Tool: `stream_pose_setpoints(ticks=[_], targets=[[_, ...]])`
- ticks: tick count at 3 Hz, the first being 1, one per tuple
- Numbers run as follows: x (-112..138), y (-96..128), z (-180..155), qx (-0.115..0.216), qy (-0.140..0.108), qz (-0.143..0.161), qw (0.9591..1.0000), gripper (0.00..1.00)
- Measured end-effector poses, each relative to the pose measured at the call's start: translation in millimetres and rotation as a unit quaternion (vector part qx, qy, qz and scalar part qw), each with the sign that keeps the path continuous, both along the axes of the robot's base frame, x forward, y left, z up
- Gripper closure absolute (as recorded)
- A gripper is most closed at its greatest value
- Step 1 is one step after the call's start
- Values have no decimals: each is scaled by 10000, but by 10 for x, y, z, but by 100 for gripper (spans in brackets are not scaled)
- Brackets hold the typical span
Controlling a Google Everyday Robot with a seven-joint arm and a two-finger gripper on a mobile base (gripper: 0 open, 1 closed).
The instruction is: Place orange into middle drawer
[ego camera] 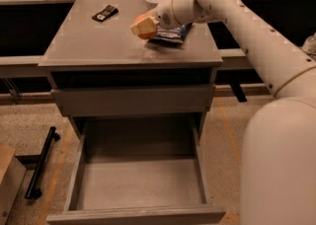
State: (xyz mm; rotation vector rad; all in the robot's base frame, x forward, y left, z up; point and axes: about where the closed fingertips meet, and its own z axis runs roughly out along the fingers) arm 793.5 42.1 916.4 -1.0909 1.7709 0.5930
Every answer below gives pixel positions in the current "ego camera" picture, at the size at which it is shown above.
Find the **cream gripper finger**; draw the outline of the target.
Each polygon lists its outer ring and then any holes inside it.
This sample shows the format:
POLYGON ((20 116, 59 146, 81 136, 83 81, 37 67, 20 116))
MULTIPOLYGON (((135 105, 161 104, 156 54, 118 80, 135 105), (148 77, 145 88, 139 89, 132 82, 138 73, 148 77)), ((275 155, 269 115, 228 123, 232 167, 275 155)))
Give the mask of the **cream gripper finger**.
POLYGON ((157 31, 159 21, 153 17, 145 17, 130 26, 132 33, 136 36, 153 34, 157 31))

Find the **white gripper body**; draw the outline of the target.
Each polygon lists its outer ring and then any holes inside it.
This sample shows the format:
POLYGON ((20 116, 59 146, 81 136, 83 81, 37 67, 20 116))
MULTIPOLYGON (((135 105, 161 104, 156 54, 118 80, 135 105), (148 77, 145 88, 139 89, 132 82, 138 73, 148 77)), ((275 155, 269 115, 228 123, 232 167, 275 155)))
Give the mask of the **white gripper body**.
POLYGON ((183 22, 183 2, 182 0, 164 0, 156 8, 156 18, 163 28, 180 27, 183 22))

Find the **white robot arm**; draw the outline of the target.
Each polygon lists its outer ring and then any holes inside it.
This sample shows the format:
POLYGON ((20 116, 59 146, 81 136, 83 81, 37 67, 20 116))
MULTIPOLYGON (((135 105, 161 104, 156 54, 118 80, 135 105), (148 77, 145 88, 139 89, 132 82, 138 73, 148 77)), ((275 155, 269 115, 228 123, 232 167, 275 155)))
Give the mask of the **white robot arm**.
POLYGON ((243 138, 241 225, 316 225, 316 61, 241 0, 166 0, 136 18, 132 32, 218 19, 274 100, 243 138))

